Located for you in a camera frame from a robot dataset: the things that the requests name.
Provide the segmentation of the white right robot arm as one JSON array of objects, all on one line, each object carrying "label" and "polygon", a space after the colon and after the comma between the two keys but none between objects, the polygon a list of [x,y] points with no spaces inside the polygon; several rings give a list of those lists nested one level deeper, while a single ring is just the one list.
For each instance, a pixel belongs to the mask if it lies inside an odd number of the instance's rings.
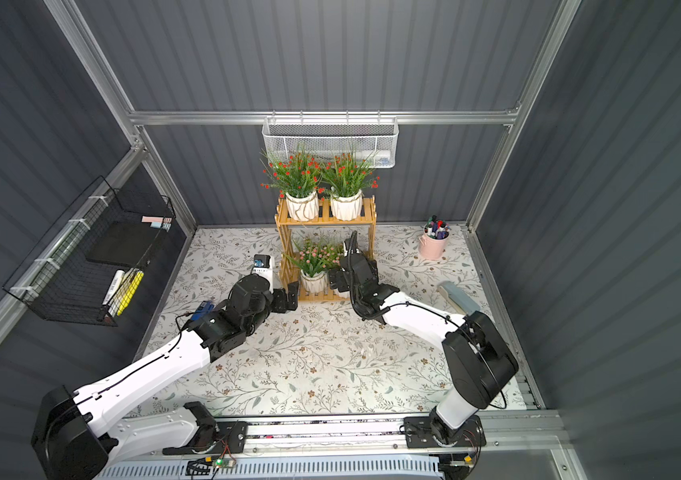
[{"label": "white right robot arm", "polygon": [[466,314],[440,310],[380,282],[377,262],[360,250],[356,233],[343,243],[330,286],[350,294],[362,320],[400,328],[443,352],[452,388],[430,412],[429,426],[412,430],[440,446],[463,440],[483,446],[477,413],[506,397],[504,388],[520,369],[493,320],[478,308]]}]

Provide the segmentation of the red flower plant white pot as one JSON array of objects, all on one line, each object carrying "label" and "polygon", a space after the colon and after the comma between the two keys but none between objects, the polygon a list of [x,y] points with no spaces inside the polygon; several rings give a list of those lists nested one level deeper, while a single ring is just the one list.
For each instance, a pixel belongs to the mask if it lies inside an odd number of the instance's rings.
[{"label": "red flower plant white pot", "polygon": [[340,221],[353,221],[362,214],[364,190],[379,187],[380,176],[368,158],[343,152],[324,164],[322,181],[330,195],[330,210]]}]

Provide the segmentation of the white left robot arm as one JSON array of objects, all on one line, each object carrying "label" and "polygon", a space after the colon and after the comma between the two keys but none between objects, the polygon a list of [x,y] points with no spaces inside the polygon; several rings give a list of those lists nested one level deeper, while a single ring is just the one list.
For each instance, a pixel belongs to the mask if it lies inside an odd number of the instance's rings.
[{"label": "white left robot arm", "polygon": [[180,378],[240,347],[273,313],[298,307],[298,285],[274,289],[252,273],[228,298],[194,312],[178,335],[150,355],[94,383],[58,386],[40,402],[30,445],[48,479],[92,479],[153,451],[208,453],[228,439],[200,402],[136,418],[128,414]]}]

